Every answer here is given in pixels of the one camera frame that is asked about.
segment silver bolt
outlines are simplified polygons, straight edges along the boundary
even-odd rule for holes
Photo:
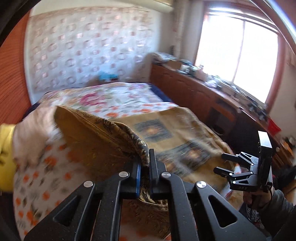
[[[127,177],[128,176],[128,172],[124,172],[124,171],[123,172],[120,172],[119,173],[119,176],[120,177]]]
[[[199,181],[196,183],[196,186],[198,186],[199,188],[205,188],[207,186],[207,183],[204,181]]]
[[[83,186],[85,186],[86,188],[90,188],[93,185],[92,181],[85,181]]]
[[[161,176],[164,177],[164,178],[169,178],[171,176],[171,174],[169,172],[163,172],[161,174]]]

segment patterned wallpaper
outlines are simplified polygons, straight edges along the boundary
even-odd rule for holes
[[[25,40],[31,102],[46,92],[96,85],[102,72],[141,81],[153,35],[149,11],[82,7],[32,16]]]

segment window divider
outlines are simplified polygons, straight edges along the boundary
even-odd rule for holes
[[[241,47],[240,47],[240,50],[239,50],[239,56],[237,58],[237,67],[235,68],[235,72],[234,72],[234,75],[233,75],[233,78],[232,78],[232,81],[231,83],[234,82],[234,79],[235,79],[235,76],[237,74],[237,69],[239,67],[239,61],[240,61],[240,57],[242,55],[242,46],[243,46],[243,43],[244,43],[244,30],[245,30],[245,26],[246,26],[246,21],[243,20],[243,23],[242,23],[242,43],[241,43]]]

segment gray sleeve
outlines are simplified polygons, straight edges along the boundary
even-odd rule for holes
[[[266,204],[258,209],[262,224],[266,230],[275,236],[293,211],[293,204],[289,203],[280,190],[274,191],[270,205]]]

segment window pane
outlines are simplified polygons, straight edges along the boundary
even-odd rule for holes
[[[195,65],[203,65],[209,75],[232,81],[242,43],[242,26],[239,19],[208,16],[202,26]]]
[[[244,43],[234,84],[265,103],[276,67],[277,34],[246,22]]]

